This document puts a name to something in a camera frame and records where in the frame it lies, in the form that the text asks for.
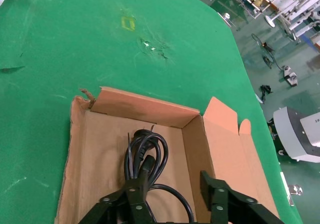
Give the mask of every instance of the green floor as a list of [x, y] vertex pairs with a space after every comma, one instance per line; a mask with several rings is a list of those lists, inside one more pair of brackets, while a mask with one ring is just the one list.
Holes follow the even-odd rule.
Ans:
[[216, 96], [238, 112], [239, 122], [250, 119], [280, 217], [301, 223], [288, 205], [233, 34], [209, 6], [199, 0], [6, 0], [0, 27], [1, 223], [53, 223], [70, 103], [79, 88], [97, 95], [99, 86], [201, 112]]
[[[320, 53], [316, 49], [303, 39], [300, 44], [291, 42], [280, 24], [271, 28], [263, 15], [254, 20], [236, 0], [214, 0], [211, 6], [221, 14], [228, 12], [231, 15], [236, 26], [231, 29], [255, 93], [261, 95], [261, 85], [271, 86], [273, 93], [261, 105], [266, 120], [273, 117], [273, 112], [285, 106], [308, 115], [320, 111]], [[262, 60], [262, 50], [252, 39], [252, 33], [275, 50], [274, 55], [280, 67], [289, 65], [294, 70], [298, 76], [297, 87], [289, 87], [283, 79], [283, 73], [275, 65], [272, 69], [266, 66]], [[318, 224], [320, 164], [296, 162], [280, 155], [278, 159], [287, 182], [299, 184], [303, 188], [302, 196], [293, 197], [302, 220], [306, 224]]]

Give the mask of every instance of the box flap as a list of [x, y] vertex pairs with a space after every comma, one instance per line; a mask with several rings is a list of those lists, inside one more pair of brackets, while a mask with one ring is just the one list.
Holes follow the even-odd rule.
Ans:
[[204, 112], [204, 119], [238, 134], [238, 115], [217, 98], [213, 97]]
[[91, 111], [178, 128], [199, 114], [196, 109], [109, 87], [101, 88]]
[[257, 199], [278, 215], [260, 159], [251, 138], [249, 120], [238, 132], [237, 113], [212, 98], [203, 116], [215, 178], [245, 195]]
[[258, 200], [263, 203], [269, 211], [278, 217], [279, 214], [251, 136], [251, 123], [248, 119], [244, 119], [241, 123], [239, 135], [246, 159], [250, 160], [249, 168], [255, 186], [257, 187]]
[[71, 128], [68, 158], [65, 163], [62, 189], [55, 224], [76, 223], [78, 219], [80, 168], [85, 125], [85, 109], [90, 101], [77, 96], [71, 104]]

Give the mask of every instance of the black cable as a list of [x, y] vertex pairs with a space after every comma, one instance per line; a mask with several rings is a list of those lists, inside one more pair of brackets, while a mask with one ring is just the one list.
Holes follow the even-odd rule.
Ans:
[[[261, 40], [260, 40], [254, 33], [251, 34], [251, 37], [259, 44], [259, 46], [263, 47], [263, 43], [261, 42]], [[283, 69], [279, 67], [279, 65], [278, 65], [278, 63], [277, 63], [277, 61], [276, 61], [276, 58], [274, 57], [274, 54], [273, 54], [271, 51], [269, 51], [268, 49], [266, 49], [266, 48], [264, 48], [264, 49], [265, 49], [265, 50], [268, 52], [268, 54], [271, 56], [271, 58], [272, 58], [272, 60], [273, 60], [273, 63], [276, 64], [276, 66], [278, 67], [278, 69], [279, 69], [280, 71], [283, 71]]]
[[279, 67], [279, 65], [278, 65], [278, 63], [277, 63], [277, 61], [276, 61], [276, 58], [274, 57], [274, 54], [273, 54], [272, 52], [268, 51], [268, 50], [267, 50], [267, 52], [268, 52], [268, 54], [271, 56], [271, 58], [273, 59], [273, 63], [276, 64], [276, 66], [278, 67], [278, 69], [279, 69], [280, 71], [283, 71], [283, 69]]
[[[162, 160], [161, 160], [161, 149], [160, 149], [159, 142], [162, 144], [162, 147], [163, 147]], [[129, 164], [129, 148], [131, 150], [134, 150], [134, 157], [132, 159], [133, 174], [130, 173], [130, 167], [129, 167], [130, 165]], [[155, 158], [150, 155], [147, 155], [145, 157], [147, 150], [151, 150], [153, 148], [155, 148], [155, 152], [156, 152]], [[150, 191], [155, 189], [161, 189], [173, 194], [176, 198], [178, 198], [178, 200], [184, 206], [189, 218], [189, 222], [193, 223], [195, 221], [194, 215], [187, 200], [175, 189], [163, 184], [155, 184], [156, 180], [158, 179], [158, 177], [160, 176], [160, 174], [162, 173], [162, 171], [166, 166], [168, 156], [169, 156], [168, 145], [165, 139], [160, 134], [154, 133], [146, 129], [137, 130], [134, 133], [133, 140], [128, 145], [128, 149], [124, 157], [125, 180], [129, 180], [131, 176], [133, 176], [133, 178], [137, 178], [142, 173], [147, 172], [148, 190]], [[156, 222], [154, 214], [152, 213], [152, 210], [150, 209], [150, 206], [147, 203], [147, 201], [146, 201], [146, 206], [149, 210], [149, 213], [153, 221]]]

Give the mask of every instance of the cardboard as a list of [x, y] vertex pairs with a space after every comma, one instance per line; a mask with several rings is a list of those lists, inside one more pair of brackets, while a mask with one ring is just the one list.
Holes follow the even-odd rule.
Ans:
[[[76, 97], [71, 108], [69, 155], [56, 224], [77, 224], [101, 197], [122, 187], [127, 133], [132, 137], [153, 124], [169, 148], [167, 165], [156, 183], [179, 191], [198, 222], [210, 222], [200, 193], [201, 170], [226, 180], [278, 216], [249, 120], [238, 132], [236, 112], [216, 98], [202, 117], [195, 109], [103, 87], [96, 100]], [[158, 222], [188, 222], [182, 204], [171, 194], [153, 190], [147, 201]]]

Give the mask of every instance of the green surface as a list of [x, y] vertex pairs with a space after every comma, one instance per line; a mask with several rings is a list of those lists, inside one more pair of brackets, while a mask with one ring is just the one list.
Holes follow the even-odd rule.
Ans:
[[53, 223], [70, 103], [79, 88], [97, 95], [99, 86], [201, 112], [216, 96], [239, 121], [249, 118], [280, 216], [301, 223], [233, 35], [210, 7], [199, 0], [6, 0], [0, 27], [1, 223]]

